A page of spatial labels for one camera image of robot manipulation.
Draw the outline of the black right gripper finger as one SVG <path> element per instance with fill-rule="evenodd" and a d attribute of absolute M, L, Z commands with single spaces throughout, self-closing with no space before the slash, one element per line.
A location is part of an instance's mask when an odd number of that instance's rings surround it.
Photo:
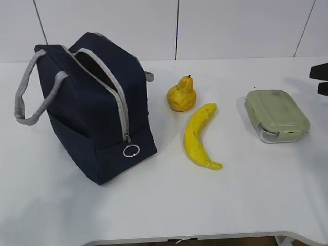
<path fill-rule="evenodd" d="M 328 79 L 328 63 L 312 66 L 309 77 L 311 79 Z"/>
<path fill-rule="evenodd" d="M 321 82 L 318 84 L 317 93 L 319 95 L 328 96 L 328 82 Z"/>

